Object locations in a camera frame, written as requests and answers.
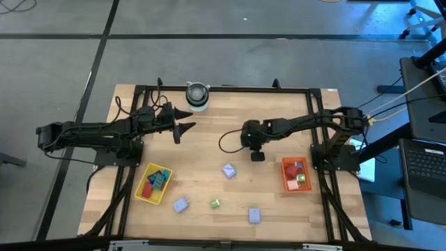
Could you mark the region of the black work desk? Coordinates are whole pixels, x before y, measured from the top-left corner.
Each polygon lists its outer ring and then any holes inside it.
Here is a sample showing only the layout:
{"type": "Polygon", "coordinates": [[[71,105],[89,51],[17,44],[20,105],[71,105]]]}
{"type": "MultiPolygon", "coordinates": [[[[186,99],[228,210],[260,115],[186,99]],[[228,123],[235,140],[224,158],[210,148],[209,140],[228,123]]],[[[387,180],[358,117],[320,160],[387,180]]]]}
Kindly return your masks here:
{"type": "MultiPolygon", "coordinates": [[[[418,68],[415,59],[400,60],[412,140],[446,145],[446,90],[437,87],[446,84],[446,66],[418,68]]],[[[410,190],[404,178],[410,217],[446,226],[446,200],[410,190]]]]}

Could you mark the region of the grey office chair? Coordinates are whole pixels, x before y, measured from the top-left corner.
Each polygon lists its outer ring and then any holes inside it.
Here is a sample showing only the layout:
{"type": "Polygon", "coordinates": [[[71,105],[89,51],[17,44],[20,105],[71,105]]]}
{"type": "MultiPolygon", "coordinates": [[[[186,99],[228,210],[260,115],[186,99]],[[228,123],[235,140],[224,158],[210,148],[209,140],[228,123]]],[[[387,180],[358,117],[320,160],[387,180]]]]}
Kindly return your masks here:
{"type": "Polygon", "coordinates": [[[441,38],[446,38],[446,0],[433,0],[437,10],[430,10],[414,4],[408,11],[409,16],[419,15],[418,24],[410,24],[399,35],[400,39],[405,39],[411,30],[431,27],[430,32],[440,30],[441,38]]]}

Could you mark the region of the white paper sheet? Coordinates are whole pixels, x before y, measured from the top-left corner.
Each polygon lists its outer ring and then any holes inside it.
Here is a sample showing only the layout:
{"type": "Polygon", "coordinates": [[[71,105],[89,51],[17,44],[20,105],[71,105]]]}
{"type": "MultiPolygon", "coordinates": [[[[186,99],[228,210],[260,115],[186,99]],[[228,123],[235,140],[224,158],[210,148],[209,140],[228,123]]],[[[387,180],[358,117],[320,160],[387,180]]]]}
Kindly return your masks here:
{"type": "MultiPolygon", "coordinates": [[[[358,141],[356,139],[349,140],[349,144],[354,146],[356,150],[360,149],[361,143],[361,141],[358,141]]],[[[365,162],[360,163],[360,170],[356,171],[355,174],[359,179],[373,183],[375,181],[375,167],[376,159],[371,158],[365,162]]]]}

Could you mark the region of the dark grey furniture foot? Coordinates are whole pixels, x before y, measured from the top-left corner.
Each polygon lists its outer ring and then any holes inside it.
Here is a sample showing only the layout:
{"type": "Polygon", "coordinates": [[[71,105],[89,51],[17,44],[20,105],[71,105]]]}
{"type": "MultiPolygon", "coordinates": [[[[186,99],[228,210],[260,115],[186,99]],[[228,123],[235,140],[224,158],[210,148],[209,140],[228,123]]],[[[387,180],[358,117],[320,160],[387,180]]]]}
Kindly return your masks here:
{"type": "Polygon", "coordinates": [[[26,165],[26,161],[5,153],[0,153],[0,166],[2,166],[2,164],[11,164],[18,167],[24,167],[26,165]]]}

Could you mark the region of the black laptop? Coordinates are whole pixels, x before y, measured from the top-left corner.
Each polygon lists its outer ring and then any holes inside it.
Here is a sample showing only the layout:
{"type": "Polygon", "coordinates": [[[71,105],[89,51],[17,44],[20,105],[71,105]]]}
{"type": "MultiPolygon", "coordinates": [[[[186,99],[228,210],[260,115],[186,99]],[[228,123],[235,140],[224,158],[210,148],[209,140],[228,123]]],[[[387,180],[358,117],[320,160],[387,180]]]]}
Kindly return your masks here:
{"type": "Polygon", "coordinates": [[[446,200],[446,145],[400,139],[405,184],[410,190],[446,200]]]}

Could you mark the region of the black vertical mast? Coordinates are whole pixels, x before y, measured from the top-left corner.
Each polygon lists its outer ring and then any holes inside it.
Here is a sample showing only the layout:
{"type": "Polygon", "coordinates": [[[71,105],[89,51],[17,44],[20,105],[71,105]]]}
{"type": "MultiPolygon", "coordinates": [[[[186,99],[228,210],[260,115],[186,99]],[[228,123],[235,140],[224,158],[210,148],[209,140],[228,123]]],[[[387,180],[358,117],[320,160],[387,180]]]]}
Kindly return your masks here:
{"type": "Polygon", "coordinates": [[[425,68],[434,62],[438,57],[446,52],[446,38],[443,38],[438,44],[432,47],[420,58],[415,59],[414,65],[418,68],[425,68]]]}

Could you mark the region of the yellow plastic basket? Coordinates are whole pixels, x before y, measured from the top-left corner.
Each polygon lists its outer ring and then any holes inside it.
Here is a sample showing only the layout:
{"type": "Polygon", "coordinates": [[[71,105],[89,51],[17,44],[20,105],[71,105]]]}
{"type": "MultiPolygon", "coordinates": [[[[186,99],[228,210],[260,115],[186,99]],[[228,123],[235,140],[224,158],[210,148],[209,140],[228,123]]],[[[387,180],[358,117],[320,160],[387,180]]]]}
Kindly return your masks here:
{"type": "Polygon", "coordinates": [[[142,201],[151,203],[151,204],[155,204],[155,205],[160,204],[160,202],[162,201],[163,196],[164,196],[164,194],[165,194],[165,192],[167,190],[167,187],[169,186],[169,182],[171,180],[172,174],[173,174],[173,171],[171,169],[159,166],[159,165],[151,163],[151,162],[148,163],[144,173],[142,174],[142,176],[140,178],[139,184],[138,184],[138,186],[137,186],[137,188],[136,188],[136,190],[134,192],[134,197],[137,198],[137,199],[140,199],[142,201]],[[150,196],[149,199],[142,197],[141,192],[143,190],[143,186],[144,186],[145,182],[149,182],[148,179],[147,179],[147,176],[152,174],[152,173],[154,173],[154,172],[156,172],[156,171],[161,171],[162,175],[164,175],[163,174],[163,170],[164,169],[169,170],[170,177],[169,177],[168,180],[165,179],[164,185],[162,187],[162,190],[155,190],[153,188],[151,196],[150,196]]]}

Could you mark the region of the white cylinder lamp black rim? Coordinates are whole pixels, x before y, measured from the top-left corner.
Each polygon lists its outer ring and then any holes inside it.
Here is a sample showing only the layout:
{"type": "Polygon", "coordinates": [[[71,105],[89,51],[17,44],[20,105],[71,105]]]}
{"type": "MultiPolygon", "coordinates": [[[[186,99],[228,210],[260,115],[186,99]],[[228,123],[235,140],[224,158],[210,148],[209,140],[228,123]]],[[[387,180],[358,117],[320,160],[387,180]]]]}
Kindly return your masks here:
{"type": "Polygon", "coordinates": [[[185,98],[193,112],[202,112],[208,107],[210,86],[201,82],[186,82],[185,98]]]}

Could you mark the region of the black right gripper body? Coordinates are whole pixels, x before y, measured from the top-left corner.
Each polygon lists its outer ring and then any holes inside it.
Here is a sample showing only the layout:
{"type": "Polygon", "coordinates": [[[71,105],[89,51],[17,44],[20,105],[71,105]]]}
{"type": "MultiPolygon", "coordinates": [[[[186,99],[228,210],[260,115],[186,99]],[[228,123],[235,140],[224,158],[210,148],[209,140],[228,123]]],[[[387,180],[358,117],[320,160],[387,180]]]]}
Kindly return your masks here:
{"type": "Polygon", "coordinates": [[[261,151],[264,143],[262,138],[258,137],[241,137],[241,144],[244,148],[251,150],[252,162],[263,162],[265,160],[265,154],[261,151]]]}

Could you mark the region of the black diagonal strut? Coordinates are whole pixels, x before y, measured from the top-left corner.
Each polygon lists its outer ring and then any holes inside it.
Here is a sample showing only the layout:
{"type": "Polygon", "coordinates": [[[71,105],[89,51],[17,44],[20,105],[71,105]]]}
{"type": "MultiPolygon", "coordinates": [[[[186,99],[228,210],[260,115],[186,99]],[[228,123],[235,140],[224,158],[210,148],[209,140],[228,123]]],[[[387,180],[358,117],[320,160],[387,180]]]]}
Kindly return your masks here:
{"type": "Polygon", "coordinates": [[[412,139],[412,132],[410,124],[406,123],[401,127],[395,129],[389,134],[381,137],[375,142],[369,144],[358,156],[358,162],[362,163],[371,158],[375,158],[377,155],[395,147],[400,139],[412,139]]]}

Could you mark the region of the black aluminium table frame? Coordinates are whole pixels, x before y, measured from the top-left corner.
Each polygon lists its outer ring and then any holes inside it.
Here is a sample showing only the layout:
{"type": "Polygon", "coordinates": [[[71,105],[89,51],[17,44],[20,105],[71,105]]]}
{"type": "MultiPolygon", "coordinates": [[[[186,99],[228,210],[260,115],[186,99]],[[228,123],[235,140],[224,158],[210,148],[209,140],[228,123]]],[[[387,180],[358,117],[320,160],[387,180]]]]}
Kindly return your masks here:
{"type": "Polygon", "coordinates": [[[117,208],[111,232],[139,239],[325,242],[332,230],[339,238],[337,218],[326,224],[316,171],[310,171],[310,192],[286,192],[282,178],[282,158],[309,157],[310,145],[323,140],[324,132],[271,142],[263,147],[263,162],[252,162],[249,151],[240,150],[246,120],[302,116],[316,109],[317,100],[308,89],[212,88],[207,109],[190,117],[196,125],[180,144],[169,132],[144,137],[134,185],[151,162],[173,171],[169,186],[158,205],[131,196],[117,208]],[[228,163],[237,171],[231,179],[222,171],[228,163]],[[189,199],[189,207],[177,213],[173,203],[180,197],[189,199]],[[220,207],[211,208],[214,199],[220,207]],[[260,210],[260,223],[249,223],[249,208],[260,210]]]}

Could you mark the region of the orange plastic basket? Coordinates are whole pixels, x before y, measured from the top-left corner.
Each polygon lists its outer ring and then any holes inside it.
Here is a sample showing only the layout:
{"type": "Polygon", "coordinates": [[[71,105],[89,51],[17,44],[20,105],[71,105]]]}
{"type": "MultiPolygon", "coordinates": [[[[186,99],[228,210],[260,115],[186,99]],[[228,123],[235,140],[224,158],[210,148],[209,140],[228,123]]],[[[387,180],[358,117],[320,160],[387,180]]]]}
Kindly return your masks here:
{"type": "Polygon", "coordinates": [[[299,193],[299,192],[310,192],[312,191],[312,182],[311,182],[311,176],[309,173],[309,168],[307,164],[306,157],[287,157],[282,158],[282,178],[284,182],[284,188],[286,192],[289,193],[299,193]],[[299,183],[299,189],[289,191],[287,187],[287,181],[289,180],[296,180],[296,178],[289,179],[286,177],[284,173],[284,168],[288,165],[295,165],[295,162],[302,162],[304,167],[301,169],[300,174],[304,174],[306,176],[306,182],[305,183],[299,183]]]}

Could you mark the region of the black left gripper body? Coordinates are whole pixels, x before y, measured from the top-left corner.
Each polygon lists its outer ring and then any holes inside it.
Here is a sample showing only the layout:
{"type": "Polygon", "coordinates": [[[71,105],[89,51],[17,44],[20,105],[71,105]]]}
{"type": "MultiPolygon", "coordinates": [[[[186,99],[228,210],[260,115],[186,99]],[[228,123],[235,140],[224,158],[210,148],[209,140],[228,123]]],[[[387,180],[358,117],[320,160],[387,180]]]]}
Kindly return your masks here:
{"type": "Polygon", "coordinates": [[[175,109],[171,102],[163,104],[160,113],[153,122],[156,132],[170,131],[173,133],[174,143],[180,144],[180,130],[175,118],[175,109]]]}

